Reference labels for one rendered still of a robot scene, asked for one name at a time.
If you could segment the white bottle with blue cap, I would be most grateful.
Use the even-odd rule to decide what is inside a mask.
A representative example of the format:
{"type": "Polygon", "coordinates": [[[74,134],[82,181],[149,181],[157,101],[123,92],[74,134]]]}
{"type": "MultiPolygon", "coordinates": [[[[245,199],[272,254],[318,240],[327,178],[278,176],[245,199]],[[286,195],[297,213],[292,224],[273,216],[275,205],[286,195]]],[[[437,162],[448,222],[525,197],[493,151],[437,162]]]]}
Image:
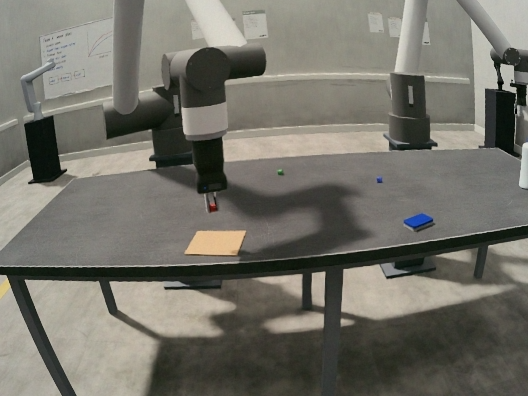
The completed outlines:
{"type": "Polygon", "coordinates": [[[522,162],[519,186],[528,190],[528,143],[523,144],[522,147],[522,162]]]}

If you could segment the beige flat mat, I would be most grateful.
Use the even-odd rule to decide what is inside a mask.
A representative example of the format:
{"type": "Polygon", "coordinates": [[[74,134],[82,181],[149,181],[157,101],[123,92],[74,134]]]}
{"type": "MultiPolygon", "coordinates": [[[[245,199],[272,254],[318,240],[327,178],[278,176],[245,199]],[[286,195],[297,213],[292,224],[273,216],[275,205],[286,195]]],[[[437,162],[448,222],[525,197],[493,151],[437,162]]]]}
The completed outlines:
{"type": "Polygon", "coordinates": [[[185,255],[237,256],[246,231],[197,231],[185,255]]]}

